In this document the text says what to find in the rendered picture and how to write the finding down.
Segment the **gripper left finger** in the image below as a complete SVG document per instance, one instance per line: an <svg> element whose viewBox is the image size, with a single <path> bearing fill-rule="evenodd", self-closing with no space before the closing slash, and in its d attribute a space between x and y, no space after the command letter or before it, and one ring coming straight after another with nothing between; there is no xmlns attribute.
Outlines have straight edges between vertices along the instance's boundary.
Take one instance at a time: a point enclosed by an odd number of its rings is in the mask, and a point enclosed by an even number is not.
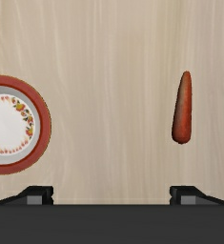
<svg viewBox="0 0 224 244"><path fill-rule="evenodd" d="M18 195L0 200L0 205L52 205L53 186L28 186Z"/></svg>

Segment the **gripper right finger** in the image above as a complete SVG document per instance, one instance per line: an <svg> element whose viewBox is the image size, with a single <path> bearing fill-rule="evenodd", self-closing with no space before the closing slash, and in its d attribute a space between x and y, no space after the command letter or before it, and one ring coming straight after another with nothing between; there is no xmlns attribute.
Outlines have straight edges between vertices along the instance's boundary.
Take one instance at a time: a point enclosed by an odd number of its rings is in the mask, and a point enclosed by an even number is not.
<svg viewBox="0 0 224 244"><path fill-rule="evenodd" d="M209 196L195 186L171 186L171 205L224 205L224 200Z"/></svg>

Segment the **red-rimmed white plate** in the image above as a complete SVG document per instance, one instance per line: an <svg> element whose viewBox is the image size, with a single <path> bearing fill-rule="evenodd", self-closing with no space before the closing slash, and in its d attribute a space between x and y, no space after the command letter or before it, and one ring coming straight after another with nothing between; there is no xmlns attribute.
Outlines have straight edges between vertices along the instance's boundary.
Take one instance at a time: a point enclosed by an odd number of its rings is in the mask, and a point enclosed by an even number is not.
<svg viewBox="0 0 224 244"><path fill-rule="evenodd" d="M0 174L32 166L50 138L51 116L39 92L25 81L0 75Z"/></svg>

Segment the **orange carrot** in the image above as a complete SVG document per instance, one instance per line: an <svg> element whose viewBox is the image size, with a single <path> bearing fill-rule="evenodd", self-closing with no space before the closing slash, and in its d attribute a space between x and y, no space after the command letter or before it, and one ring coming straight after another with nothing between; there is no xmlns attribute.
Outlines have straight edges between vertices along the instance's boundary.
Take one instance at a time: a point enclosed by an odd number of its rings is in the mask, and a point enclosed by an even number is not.
<svg viewBox="0 0 224 244"><path fill-rule="evenodd" d="M188 143L192 134L192 78L184 71L175 102L172 138L178 144Z"/></svg>

